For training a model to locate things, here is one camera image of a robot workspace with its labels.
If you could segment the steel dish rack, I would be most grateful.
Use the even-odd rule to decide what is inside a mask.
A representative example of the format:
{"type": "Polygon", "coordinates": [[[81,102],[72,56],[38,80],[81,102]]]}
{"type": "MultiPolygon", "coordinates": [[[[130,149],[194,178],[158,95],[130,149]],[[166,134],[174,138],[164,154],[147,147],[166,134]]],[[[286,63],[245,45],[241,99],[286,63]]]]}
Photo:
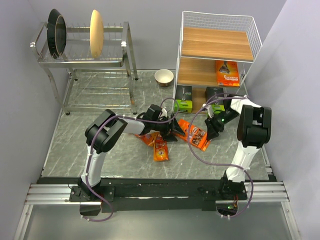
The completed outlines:
{"type": "Polygon", "coordinates": [[[48,76],[54,98],[65,115],[72,112],[128,111],[137,113],[134,82],[138,80],[129,22],[104,26],[99,58],[90,50],[90,28],[66,28],[67,42],[62,56],[49,51],[47,23],[41,22],[30,48],[48,76]]]}

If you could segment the white wire wooden shelf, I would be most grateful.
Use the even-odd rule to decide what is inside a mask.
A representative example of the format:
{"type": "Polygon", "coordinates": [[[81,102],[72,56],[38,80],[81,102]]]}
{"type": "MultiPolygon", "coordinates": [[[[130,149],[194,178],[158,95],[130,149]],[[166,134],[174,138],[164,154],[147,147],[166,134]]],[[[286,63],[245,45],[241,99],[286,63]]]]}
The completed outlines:
{"type": "Polygon", "coordinates": [[[192,112],[205,103],[207,87],[217,84],[216,61],[237,62],[240,90],[256,60],[262,40],[253,16],[183,11],[173,94],[177,85],[192,86],[192,112]]]}

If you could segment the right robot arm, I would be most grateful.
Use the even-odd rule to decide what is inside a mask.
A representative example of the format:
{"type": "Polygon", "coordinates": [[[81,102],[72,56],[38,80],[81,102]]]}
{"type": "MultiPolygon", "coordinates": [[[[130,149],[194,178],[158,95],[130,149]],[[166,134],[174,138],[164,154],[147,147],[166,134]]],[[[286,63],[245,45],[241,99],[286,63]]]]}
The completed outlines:
{"type": "Polygon", "coordinates": [[[272,110],[253,103],[246,95],[228,95],[223,100],[224,111],[215,115],[212,106],[206,102],[202,106],[207,110],[205,120],[206,139],[211,141],[224,131],[225,124],[239,117],[236,137],[236,153],[223,177],[220,179],[219,195],[230,199],[244,190],[246,173],[250,164],[262,146],[271,138],[272,110]]]}

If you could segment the orange Gillette Fusion pack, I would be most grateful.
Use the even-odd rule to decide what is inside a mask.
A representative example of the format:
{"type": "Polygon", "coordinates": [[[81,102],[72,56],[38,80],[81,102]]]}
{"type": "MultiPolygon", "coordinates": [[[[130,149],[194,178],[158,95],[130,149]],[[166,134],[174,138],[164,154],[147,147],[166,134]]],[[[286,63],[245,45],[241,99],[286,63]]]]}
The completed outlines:
{"type": "Polygon", "coordinates": [[[239,87],[240,75],[236,61],[216,60],[216,81],[219,86],[239,87]]]}

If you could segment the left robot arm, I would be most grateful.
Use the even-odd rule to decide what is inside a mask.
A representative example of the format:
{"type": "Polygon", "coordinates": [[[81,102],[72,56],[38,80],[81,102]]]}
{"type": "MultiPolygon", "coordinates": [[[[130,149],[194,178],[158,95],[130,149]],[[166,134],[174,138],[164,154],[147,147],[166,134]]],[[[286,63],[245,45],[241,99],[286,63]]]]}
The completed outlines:
{"type": "Polygon", "coordinates": [[[77,183],[81,195],[88,201],[93,201],[99,196],[101,171],[106,153],[115,146],[123,133],[143,136],[151,131],[159,132],[167,142],[176,142],[176,134],[186,135],[175,115],[168,115],[164,108],[155,104],[136,117],[120,116],[110,109],[104,110],[84,133],[87,158],[85,169],[77,183]]]}

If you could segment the orange razor bag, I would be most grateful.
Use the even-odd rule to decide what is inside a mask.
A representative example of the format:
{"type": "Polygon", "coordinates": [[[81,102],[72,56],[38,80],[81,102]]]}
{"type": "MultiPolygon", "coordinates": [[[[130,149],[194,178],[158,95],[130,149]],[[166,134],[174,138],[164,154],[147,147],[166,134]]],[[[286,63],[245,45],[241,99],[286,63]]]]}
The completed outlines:
{"type": "Polygon", "coordinates": [[[138,135],[138,134],[135,134],[135,136],[137,138],[139,138],[140,140],[142,140],[147,146],[149,147],[153,147],[154,144],[155,144],[155,140],[156,140],[156,137],[159,135],[159,132],[156,131],[156,132],[152,132],[152,133],[147,133],[147,134],[144,134],[144,135],[138,135]]]}
{"type": "Polygon", "coordinates": [[[155,162],[164,162],[169,160],[169,150],[167,142],[161,135],[157,135],[153,145],[153,160],[155,162]]]}

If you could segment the orange razor pack back side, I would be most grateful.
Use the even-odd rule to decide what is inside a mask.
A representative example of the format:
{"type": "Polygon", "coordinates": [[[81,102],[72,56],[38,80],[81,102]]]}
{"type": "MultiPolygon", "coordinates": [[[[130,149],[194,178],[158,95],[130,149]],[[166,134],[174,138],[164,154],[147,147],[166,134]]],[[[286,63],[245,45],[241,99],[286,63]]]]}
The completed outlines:
{"type": "Polygon", "coordinates": [[[180,128],[183,130],[184,136],[179,133],[175,133],[176,137],[179,137],[185,142],[189,140],[192,146],[200,149],[203,152],[208,148],[211,141],[207,140],[206,131],[200,129],[199,127],[196,127],[195,125],[191,125],[190,127],[190,123],[184,119],[180,119],[178,121],[178,124],[180,128]]]}

